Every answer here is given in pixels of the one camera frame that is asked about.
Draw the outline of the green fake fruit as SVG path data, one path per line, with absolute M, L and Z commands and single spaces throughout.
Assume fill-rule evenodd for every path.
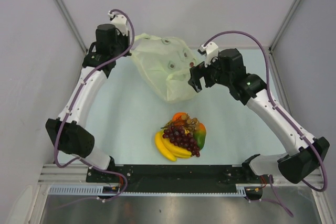
M 203 123 L 200 123 L 198 127 L 194 130 L 193 137 L 197 142 L 197 146 L 200 148 L 200 150 L 202 150 L 205 145 L 206 139 L 206 128 Z

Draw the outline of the right corner aluminium post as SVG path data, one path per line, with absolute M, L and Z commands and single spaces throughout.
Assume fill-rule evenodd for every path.
M 295 14 L 298 11 L 302 2 L 303 2 L 303 0 L 293 0 L 289 10 L 287 11 L 287 13 L 285 15 L 284 20 L 282 21 L 279 29 L 276 32 L 276 35 L 274 36 L 270 46 L 268 47 L 268 50 L 269 50 L 270 53 L 273 53 L 273 51 L 277 47 L 279 41 L 281 40 L 281 38 L 284 35 L 288 26 L 290 25 L 290 22 L 294 18 Z

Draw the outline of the red fake grape bunch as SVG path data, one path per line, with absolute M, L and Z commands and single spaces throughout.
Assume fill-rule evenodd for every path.
M 164 128 L 161 141 L 176 158 L 200 157 L 200 147 L 189 131 L 184 128 Z

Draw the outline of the yellow fake banana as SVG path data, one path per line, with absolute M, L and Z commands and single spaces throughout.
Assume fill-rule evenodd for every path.
M 162 137 L 163 132 L 158 131 L 155 134 L 154 142 L 157 150 L 168 160 L 176 162 L 178 158 L 187 159 L 192 157 L 192 153 L 181 147 L 175 146 L 169 140 Z

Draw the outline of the yellow-green plastic bag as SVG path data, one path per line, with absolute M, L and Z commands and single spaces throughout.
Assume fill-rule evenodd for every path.
M 196 96 L 188 81 L 190 67 L 197 65 L 198 59 L 183 40 L 143 33 L 135 36 L 134 41 L 138 45 L 131 51 L 131 59 L 163 101 L 177 103 Z

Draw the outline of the corner aluminium post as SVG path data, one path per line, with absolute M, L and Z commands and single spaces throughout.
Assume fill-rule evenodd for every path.
M 53 0 L 55 5 L 57 6 L 58 10 L 60 11 L 61 16 L 63 17 L 68 29 L 70 30 L 71 34 L 74 36 L 76 43 L 80 47 L 81 51 L 85 54 L 87 52 L 87 47 L 85 42 L 80 35 L 80 32 L 64 2 L 64 0 Z
M 276 35 L 274 36 L 270 46 L 268 47 L 268 50 L 269 50 L 270 53 L 273 53 L 273 51 L 277 47 L 279 41 L 281 40 L 281 38 L 284 35 L 288 26 L 290 25 L 290 22 L 294 18 L 295 14 L 298 11 L 302 2 L 303 2 L 303 0 L 293 0 L 289 10 L 287 11 L 287 13 L 285 15 L 284 20 L 282 21 L 279 29 L 276 32 Z

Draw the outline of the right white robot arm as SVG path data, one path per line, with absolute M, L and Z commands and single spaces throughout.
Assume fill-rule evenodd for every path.
M 188 81 L 196 92 L 215 84 L 228 87 L 231 96 L 255 112 L 282 143 L 285 153 L 263 156 L 256 154 L 244 161 L 243 179 L 254 183 L 261 175 L 281 174 L 297 184 L 320 167 L 330 147 L 325 137 L 316 138 L 296 122 L 272 97 L 266 82 L 246 71 L 243 57 L 237 49 L 200 48 L 205 60 L 190 68 Z

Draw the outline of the orange fake fruit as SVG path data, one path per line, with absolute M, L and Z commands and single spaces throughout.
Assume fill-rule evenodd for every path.
M 189 115 L 185 112 L 177 112 L 172 117 L 173 122 L 186 121 L 187 119 L 189 119 Z

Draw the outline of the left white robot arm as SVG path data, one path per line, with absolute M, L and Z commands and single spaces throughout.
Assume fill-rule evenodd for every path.
M 67 105 L 56 119 L 48 119 L 45 125 L 54 146 L 54 162 L 59 168 L 72 163 L 59 161 L 58 154 L 63 152 L 73 156 L 74 161 L 97 169 L 103 181 L 115 178 L 113 158 L 96 147 L 95 137 L 85 127 L 99 89 L 116 66 L 116 60 L 128 56 L 133 44 L 132 24 L 98 25 L 96 39 L 83 59 L 79 80 Z

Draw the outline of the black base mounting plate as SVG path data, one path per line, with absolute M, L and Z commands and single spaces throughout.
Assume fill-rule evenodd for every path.
M 113 184 L 124 175 L 128 186 L 134 190 L 150 188 L 204 192 L 206 188 L 220 188 L 244 184 L 247 187 L 262 187 L 269 182 L 267 175 L 255 175 L 246 166 L 233 165 L 117 165 L 119 175 L 87 170 L 87 183 Z

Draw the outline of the left corner aluminium post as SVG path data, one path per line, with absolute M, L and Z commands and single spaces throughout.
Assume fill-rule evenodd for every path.
M 80 47 L 81 51 L 85 54 L 87 52 L 87 47 L 85 42 L 80 35 L 80 32 L 64 2 L 64 0 L 53 0 L 55 5 L 57 6 L 58 10 L 60 11 L 61 16 L 63 17 L 68 29 L 70 30 L 71 34 L 74 36 L 76 43 Z

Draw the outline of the brown fake grape bunch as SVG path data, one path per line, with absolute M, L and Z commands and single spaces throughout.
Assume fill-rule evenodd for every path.
M 173 122 L 171 119 L 162 127 L 162 129 L 185 129 L 193 133 L 199 124 L 200 121 L 197 118 L 191 118 L 189 116 L 189 119 L 181 122 Z

